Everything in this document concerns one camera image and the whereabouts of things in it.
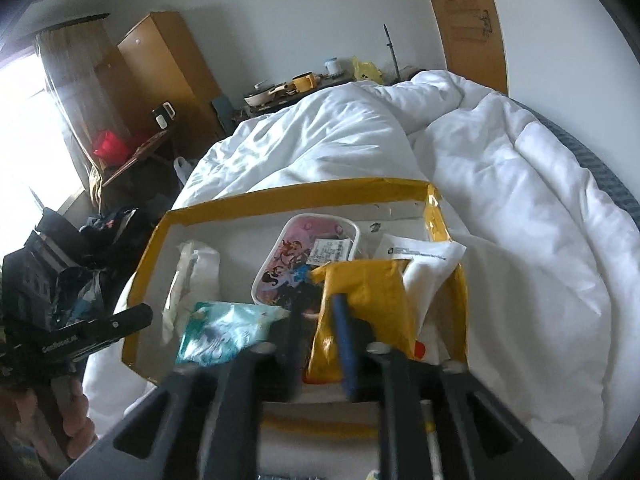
bed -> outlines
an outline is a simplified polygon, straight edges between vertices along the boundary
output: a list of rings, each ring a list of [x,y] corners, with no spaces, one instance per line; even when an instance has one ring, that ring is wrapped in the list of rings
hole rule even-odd
[[[470,368],[576,478],[596,478],[640,412],[640,206],[540,119],[449,72],[349,83],[242,123],[174,208],[336,178],[433,182],[467,247]],[[84,381],[100,431],[148,389],[119,348],[92,356]]]

window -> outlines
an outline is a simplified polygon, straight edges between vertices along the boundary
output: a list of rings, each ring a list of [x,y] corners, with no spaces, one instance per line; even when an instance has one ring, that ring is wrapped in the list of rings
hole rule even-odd
[[[57,210],[81,189],[62,137],[66,123],[31,51],[0,68],[0,266],[23,246],[43,207]]]

black mug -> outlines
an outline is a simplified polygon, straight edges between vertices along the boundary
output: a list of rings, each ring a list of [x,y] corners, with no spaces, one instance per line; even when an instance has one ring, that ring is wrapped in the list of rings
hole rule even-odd
[[[151,114],[161,130],[167,129],[169,124],[173,123],[175,119],[175,110],[170,102],[162,103],[162,105],[151,112]]]

yellow mug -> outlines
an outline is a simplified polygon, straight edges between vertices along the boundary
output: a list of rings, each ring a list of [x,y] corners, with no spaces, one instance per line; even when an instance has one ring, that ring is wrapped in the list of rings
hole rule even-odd
[[[296,86],[296,91],[298,93],[308,92],[318,86],[316,78],[312,72],[295,76],[295,78],[293,78],[293,84]]]

red plastic bag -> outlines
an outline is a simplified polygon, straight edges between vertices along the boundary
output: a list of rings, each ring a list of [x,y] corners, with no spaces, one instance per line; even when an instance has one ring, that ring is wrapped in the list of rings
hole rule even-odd
[[[109,166],[122,166],[133,153],[133,150],[111,130],[99,132],[94,139],[93,148],[94,155]]]

